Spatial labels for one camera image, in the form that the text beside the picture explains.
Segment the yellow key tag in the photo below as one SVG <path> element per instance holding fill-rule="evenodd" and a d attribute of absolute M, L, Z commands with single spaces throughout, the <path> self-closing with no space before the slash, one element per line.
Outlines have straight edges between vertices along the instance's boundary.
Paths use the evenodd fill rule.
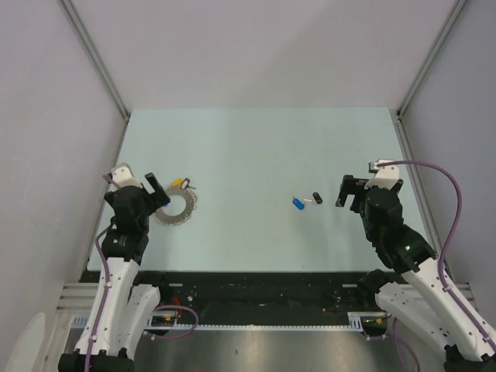
<path fill-rule="evenodd" d="M 183 183 L 184 179 L 183 178 L 178 178 L 170 183 L 171 187 L 177 187 L 180 186 Z"/>

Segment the large silver keyring holder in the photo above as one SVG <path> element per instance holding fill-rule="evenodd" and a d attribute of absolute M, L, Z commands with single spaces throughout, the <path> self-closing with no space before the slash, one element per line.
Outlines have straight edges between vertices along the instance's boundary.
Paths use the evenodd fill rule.
<path fill-rule="evenodd" d="M 166 193 L 170 197 L 170 203 L 155 212 L 156 220 L 164 226 L 179 226 L 187 222 L 196 209 L 197 195 L 191 189 L 181 187 L 168 187 Z M 175 201 L 183 203 L 181 211 L 174 211 L 172 205 Z"/>

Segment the black key tag with key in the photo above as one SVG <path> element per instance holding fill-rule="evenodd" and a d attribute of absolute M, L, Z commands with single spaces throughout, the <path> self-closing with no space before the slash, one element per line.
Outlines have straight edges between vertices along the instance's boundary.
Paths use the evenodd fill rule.
<path fill-rule="evenodd" d="M 304 198 L 304 203 L 310 203 L 313 205 L 321 205 L 323 203 L 323 199 L 318 192 L 313 192 L 310 198 Z"/>

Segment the blue key tag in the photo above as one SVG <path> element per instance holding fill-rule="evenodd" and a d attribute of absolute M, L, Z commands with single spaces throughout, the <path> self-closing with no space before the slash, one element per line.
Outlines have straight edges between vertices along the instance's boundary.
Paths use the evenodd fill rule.
<path fill-rule="evenodd" d="M 300 211 L 305 209 L 305 202 L 298 199 L 298 198 L 292 198 L 292 204 Z"/>

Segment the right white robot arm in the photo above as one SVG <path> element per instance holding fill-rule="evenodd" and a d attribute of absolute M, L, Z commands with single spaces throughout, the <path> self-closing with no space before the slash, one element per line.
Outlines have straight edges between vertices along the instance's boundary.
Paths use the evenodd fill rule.
<path fill-rule="evenodd" d="M 417 293 L 414 299 L 391 275 L 376 269 L 358 283 L 357 301 L 367 311 L 393 315 L 436 351 L 446 371 L 493 371 L 495 330 L 461 294 L 421 234 L 405 224 L 398 197 L 403 182 L 380 187 L 373 179 L 343 177 L 336 206 L 353 197 L 365 236 L 383 265 Z"/>

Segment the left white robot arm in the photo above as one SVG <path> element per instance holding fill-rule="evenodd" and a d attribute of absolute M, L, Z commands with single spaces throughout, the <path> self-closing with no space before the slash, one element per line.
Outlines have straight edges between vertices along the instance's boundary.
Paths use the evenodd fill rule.
<path fill-rule="evenodd" d="M 149 193 L 125 164 L 104 178 L 113 209 L 110 225 L 95 239 L 102 261 L 98 289 L 88 321 L 74 351 L 61 355 L 59 371 L 133 371 L 136 347 L 154 309 L 170 304 L 171 290 L 160 283 L 136 284 L 149 242 L 150 216 L 170 199 L 154 174 Z"/>

